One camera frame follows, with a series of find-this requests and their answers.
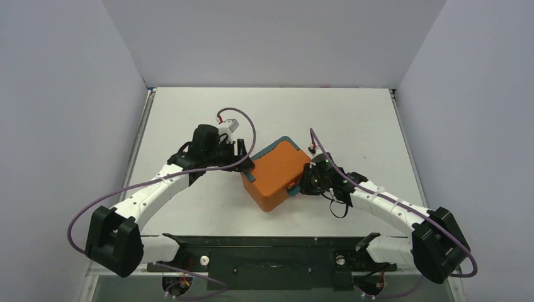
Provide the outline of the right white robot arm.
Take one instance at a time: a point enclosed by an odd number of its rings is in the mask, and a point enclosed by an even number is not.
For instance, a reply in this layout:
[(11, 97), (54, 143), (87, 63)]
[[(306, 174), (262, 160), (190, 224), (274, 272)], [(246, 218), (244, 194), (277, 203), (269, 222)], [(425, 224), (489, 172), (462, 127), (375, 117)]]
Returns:
[(458, 277), (456, 269), (470, 255), (449, 210), (404, 201), (357, 172), (345, 173), (329, 154), (319, 154), (304, 164), (299, 185), (304, 195), (326, 195), (333, 203), (367, 212), (401, 232), (400, 237), (373, 235), (369, 242), (358, 244), (355, 260), (364, 269), (377, 263), (415, 268), (427, 280), (441, 284)]

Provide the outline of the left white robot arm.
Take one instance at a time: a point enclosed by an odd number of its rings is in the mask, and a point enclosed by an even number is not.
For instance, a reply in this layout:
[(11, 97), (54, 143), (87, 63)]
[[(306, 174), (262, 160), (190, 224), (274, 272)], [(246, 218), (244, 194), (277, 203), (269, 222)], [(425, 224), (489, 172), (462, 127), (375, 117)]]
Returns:
[(127, 277), (141, 264), (164, 262), (183, 269), (188, 253), (172, 235), (143, 235), (149, 220), (175, 195), (190, 187), (207, 171), (244, 172), (254, 167), (243, 139), (233, 140), (235, 119), (217, 126), (198, 125), (191, 141), (172, 154), (151, 180), (111, 208), (99, 206), (91, 215), (84, 254)]

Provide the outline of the orange plastic medicine box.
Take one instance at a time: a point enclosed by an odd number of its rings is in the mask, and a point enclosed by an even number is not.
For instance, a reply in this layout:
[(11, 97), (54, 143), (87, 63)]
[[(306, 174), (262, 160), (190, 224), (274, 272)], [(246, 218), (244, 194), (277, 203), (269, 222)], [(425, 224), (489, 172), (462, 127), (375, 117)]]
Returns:
[(283, 136), (251, 157), (254, 168), (241, 174), (244, 189), (265, 212), (300, 192), (299, 182), (311, 158)]

